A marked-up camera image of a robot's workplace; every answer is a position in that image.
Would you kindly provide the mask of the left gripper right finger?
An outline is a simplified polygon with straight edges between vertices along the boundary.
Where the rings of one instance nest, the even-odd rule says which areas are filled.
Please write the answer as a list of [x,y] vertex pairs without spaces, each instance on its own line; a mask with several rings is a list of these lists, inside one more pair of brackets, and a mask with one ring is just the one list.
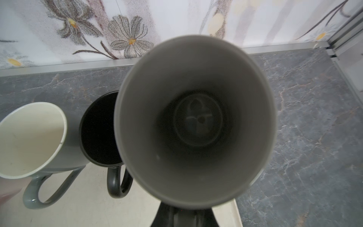
[[219,227],[211,208],[196,211],[197,227]]

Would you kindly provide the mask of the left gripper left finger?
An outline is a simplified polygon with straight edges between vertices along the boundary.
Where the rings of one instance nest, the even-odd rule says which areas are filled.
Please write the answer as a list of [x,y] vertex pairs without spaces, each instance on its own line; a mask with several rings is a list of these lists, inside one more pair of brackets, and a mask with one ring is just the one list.
[[180,209],[161,202],[151,227],[178,227],[177,215]]

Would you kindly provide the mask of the grey-green mug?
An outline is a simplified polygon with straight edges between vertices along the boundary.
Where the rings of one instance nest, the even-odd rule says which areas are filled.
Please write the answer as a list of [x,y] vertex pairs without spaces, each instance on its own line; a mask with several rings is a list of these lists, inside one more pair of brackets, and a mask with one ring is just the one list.
[[128,72],[114,112],[127,170],[162,202],[190,210],[225,203],[261,175],[277,111],[265,73],[218,38],[162,42]]

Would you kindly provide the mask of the black mug white base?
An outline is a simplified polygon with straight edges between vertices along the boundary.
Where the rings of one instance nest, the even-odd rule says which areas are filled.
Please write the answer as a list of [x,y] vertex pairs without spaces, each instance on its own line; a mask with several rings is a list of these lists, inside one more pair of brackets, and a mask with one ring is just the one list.
[[108,168],[107,190],[111,197],[124,198],[130,191],[133,177],[125,170],[114,134],[114,109],[118,91],[109,92],[94,101],[82,116],[79,141],[86,158],[97,166]]

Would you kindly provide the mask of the small grey mug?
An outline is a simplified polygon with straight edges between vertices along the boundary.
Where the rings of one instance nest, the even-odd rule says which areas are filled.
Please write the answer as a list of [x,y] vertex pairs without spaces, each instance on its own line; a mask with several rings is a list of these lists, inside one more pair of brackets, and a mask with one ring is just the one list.
[[[79,141],[80,120],[80,116],[55,104],[34,102],[1,121],[1,177],[32,178],[23,194],[28,209],[43,209],[56,203],[89,163]],[[66,171],[70,171],[69,176],[42,202],[42,184],[53,174]]]

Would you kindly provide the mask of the pale pink mug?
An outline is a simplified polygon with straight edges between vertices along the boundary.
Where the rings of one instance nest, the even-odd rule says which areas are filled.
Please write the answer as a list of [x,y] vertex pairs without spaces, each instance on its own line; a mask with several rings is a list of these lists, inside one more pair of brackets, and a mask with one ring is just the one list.
[[0,205],[2,206],[16,194],[18,194],[24,187],[30,183],[32,178],[26,177],[22,179],[5,179],[1,177],[0,184]]

